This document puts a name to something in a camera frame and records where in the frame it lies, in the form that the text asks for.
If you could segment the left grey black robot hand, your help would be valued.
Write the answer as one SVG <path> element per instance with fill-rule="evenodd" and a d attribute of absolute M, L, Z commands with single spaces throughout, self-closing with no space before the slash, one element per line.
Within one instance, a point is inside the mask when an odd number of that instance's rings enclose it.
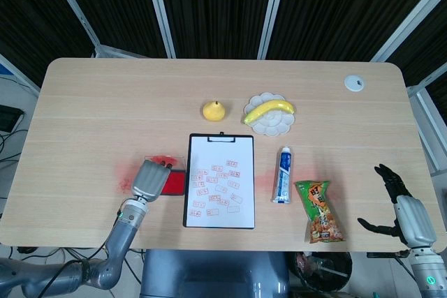
<path fill-rule="evenodd" d="M 156 163 L 144 160 L 131 186 L 132 194 L 143 198 L 146 202 L 153 202 L 160 196 L 170 175 L 172 165 L 161 161 Z"/>

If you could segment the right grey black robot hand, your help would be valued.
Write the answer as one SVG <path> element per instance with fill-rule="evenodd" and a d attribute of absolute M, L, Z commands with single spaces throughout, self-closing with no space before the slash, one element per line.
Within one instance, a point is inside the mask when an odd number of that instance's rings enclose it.
<path fill-rule="evenodd" d="M 389 167 L 380 163 L 374 170 L 382 178 L 393 204 L 394 226 L 373 225 L 357 218 L 359 224 L 373 233 L 399 237 L 408 248 L 431 248 L 437 236 L 423 203 L 410 194 L 401 177 Z"/>

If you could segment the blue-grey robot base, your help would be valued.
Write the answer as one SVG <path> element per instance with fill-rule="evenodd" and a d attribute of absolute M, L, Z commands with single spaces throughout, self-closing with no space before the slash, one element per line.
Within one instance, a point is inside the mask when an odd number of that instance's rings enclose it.
<path fill-rule="evenodd" d="M 140 298 L 288 298 L 284 252 L 146 251 Z"/>

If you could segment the red ink pad clear lid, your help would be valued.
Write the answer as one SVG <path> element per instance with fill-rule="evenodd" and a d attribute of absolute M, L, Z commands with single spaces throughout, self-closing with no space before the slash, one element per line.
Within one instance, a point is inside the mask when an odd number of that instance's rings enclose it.
<path fill-rule="evenodd" d="M 146 160 L 162 164 L 171 165 L 170 174 L 166 181 L 161 195 L 178 196 L 183 195 L 186 183 L 186 161 L 183 156 L 146 156 Z"/>

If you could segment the yellow pear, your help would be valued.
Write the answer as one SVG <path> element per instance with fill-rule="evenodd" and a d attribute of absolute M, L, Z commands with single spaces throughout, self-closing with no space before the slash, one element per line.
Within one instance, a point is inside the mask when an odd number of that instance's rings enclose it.
<path fill-rule="evenodd" d="M 226 115 L 226 109 L 219 101 L 210 101 L 203 106 L 202 113 L 208 121 L 221 121 Z"/>

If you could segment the green orange snack bag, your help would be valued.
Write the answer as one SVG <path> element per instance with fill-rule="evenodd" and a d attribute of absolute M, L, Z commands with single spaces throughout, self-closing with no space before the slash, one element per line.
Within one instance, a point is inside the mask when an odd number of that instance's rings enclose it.
<path fill-rule="evenodd" d="M 344 241 L 326 198 L 329 181 L 297 181 L 295 187 L 300 194 L 309 219 L 310 243 Z"/>

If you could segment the black trash bin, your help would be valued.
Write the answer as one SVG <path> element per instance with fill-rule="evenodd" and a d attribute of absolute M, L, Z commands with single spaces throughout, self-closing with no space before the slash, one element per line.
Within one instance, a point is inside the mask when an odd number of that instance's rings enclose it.
<path fill-rule="evenodd" d="M 288 252 L 286 256 L 291 273 L 315 292 L 340 291 L 352 275 L 353 261 L 347 252 Z"/>

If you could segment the white blue toothpaste tube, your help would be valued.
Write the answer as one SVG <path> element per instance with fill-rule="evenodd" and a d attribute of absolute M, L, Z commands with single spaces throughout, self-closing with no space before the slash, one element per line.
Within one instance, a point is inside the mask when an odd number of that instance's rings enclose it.
<path fill-rule="evenodd" d="M 283 147 L 277 164 L 277 178 L 272 201 L 277 204 L 290 202 L 290 174 L 292 154 L 289 147 Z"/>

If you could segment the white flower-shaped plate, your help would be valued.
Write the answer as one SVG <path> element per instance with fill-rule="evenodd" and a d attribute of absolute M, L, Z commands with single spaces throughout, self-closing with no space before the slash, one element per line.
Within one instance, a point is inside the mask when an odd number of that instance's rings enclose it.
<path fill-rule="evenodd" d="M 257 119 L 245 122 L 246 117 L 254 110 L 256 110 L 262 104 L 274 100 L 281 100 L 285 102 L 287 108 L 281 109 L 275 107 L 267 110 Z M 289 103 L 283 96 L 279 94 L 272 94 L 270 92 L 263 92 L 259 95 L 252 96 L 249 102 L 244 107 L 245 116 L 242 119 L 242 123 L 251 127 L 252 131 L 259 135 L 266 135 L 275 137 L 283 135 L 290 131 L 291 126 L 295 122 L 295 107 Z"/>

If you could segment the yellow banana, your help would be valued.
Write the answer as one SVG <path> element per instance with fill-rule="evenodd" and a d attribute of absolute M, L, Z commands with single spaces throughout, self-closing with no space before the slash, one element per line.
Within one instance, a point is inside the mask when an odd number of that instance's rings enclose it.
<path fill-rule="evenodd" d="M 280 110 L 289 114 L 295 113 L 295 108 L 293 107 L 293 105 L 286 100 L 268 100 L 247 113 L 243 120 L 243 123 L 249 125 L 255 122 L 257 119 L 261 118 L 264 114 L 267 114 L 268 112 L 273 110 Z"/>

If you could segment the black flat device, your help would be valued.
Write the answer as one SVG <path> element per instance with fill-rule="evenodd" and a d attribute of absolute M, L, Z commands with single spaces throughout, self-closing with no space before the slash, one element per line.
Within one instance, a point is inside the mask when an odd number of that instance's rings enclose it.
<path fill-rule="evenodd" d="M 0 131 L 12 133 L 23 120 L 24 111 L 15 107 L 0 105 Z"/>

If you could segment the white aluminium frame post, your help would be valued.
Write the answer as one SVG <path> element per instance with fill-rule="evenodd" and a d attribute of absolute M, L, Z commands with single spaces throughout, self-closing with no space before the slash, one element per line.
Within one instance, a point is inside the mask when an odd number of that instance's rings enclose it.
<path fill-rule="evenodd" d="M 370 61 L 387 61 L 441 1 L 442 0 L 420 0 Z"/>
<path fill-rule="evenodd" d="M 83 26 L 84 30 L 86 31 L 90 41 L 95 47 L 95 51 L 97 54 L 99 54 L 102 50 L 100 40 L 98 39 L 98 36 L 94 32 L 92 26 L 90 25 L 87 17 L 83 13 L 81 7 L 79 6 L 78 2 L 76 0 L 66 0 L 69 6 L 71 7 L 72 11 L 74 12 L 75 16 L 80 21 L 81 25 Z"/>
<path fill-rule="evenodd" d="M 156 14 L 157 22 L 159 24 L 163 45 L 166 50 L 166 55 L 170 59 L 175 59 L 176 58 L 175 47 L 170 32 L 170 25 L 168 21 L 164 0 L 152 0 L 152 3 L 154 7 L 154 12 Z"/>
<path fill-rule="evenodd" d="M 268 0 L 261 39 L 258 46 L 257 60 L 266 59 L 280 2 L 281 0 Z"/>

